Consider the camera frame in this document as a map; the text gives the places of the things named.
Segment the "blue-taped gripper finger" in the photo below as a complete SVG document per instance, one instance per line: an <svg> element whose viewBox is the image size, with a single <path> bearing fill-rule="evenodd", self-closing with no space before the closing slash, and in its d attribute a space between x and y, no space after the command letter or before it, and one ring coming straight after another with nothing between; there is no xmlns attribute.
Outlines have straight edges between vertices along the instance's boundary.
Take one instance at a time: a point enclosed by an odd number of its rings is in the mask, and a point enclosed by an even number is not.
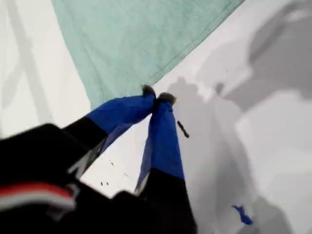
<svg viewBox="0 0 312 234"><path fill-rule="evenodd" d="M136 191L167 222L194 223L173 112L175 101L169 93L156 99Z"/></svg>
<svg viewBox="0 0 312 234"><path fill-rule="evenodd" d="M64 148L83 152L100 146L104 152L133 125L151 114L156 94L149 85L142 86L142 94L109 100L85 116L63 128Z"/></svg>

